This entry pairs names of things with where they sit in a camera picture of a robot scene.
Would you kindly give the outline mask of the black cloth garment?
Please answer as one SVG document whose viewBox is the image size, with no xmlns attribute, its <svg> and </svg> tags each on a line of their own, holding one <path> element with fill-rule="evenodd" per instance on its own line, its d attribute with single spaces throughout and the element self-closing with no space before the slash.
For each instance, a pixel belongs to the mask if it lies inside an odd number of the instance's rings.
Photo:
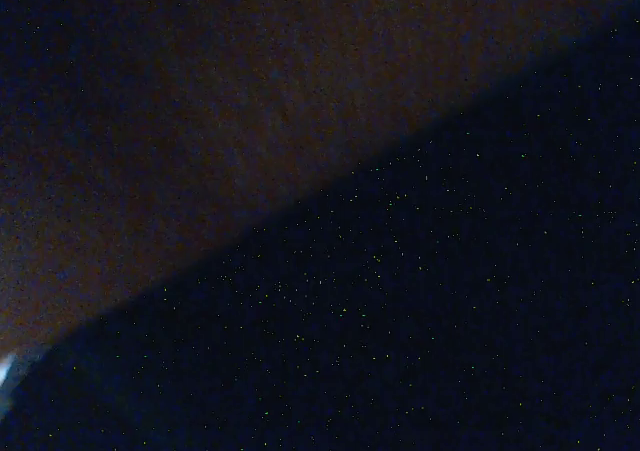
<svg viewBox="0 0 640 451">
<path fill-rule="evenodd" d="M 18 360 L 5 450 L 635 450 L 639 8 Z"/>
</svg>

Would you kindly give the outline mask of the orange jacket with white lining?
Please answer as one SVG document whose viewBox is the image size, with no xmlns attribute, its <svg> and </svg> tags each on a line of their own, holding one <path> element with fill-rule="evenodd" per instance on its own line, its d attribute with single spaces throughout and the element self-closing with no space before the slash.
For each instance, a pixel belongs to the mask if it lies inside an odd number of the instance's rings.
<svg viewBox="0 0 640 451">
<path fill-rule="evenodd" d="M 1 0 L 1 350 L 138 293 L 633 0 Z"/>
</svg>

